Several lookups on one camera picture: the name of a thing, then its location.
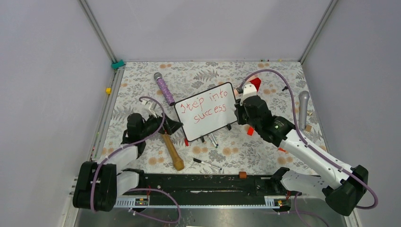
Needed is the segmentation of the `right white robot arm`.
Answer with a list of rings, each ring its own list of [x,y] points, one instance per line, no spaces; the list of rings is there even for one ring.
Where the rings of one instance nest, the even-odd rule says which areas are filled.
[[[282,167],[271,182],[274,193],[296,191],[308,193],[324,200],[335,212],[349,216],[357,207],[367,189],[368,170],[361,165],[352,167],[319,147],[314,152],[314,143],[296,126],[281,116],[275,116],[258,95],[235,102],[235,115],[240,125],[250,125],[266,142],[282,148],[302,160],[318,175],[306,176]]]

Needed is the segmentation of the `white whiteboard black frame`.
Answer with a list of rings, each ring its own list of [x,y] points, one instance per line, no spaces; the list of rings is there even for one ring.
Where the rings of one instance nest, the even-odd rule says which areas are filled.
[[[235,95],[230,82],[180,100],[174,109],[189,142],[237,121]]]

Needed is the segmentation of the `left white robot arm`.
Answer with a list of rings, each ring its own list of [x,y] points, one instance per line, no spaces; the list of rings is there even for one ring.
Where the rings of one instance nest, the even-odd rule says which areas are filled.
[[[167,115],[150,115],[145,120],[141,114],[132,113],[127,118],[127,128],[116,155],[108,155],[100,161],[86,161],[81,165],[73,206],[94,211],[110,211],[119,195],[128,189],[142,194],[147,182],[138,173],[124,173],[123,168],[142,155],[146,147],[145,139],[156,133],[172,135],[183,123],[170,119]]]

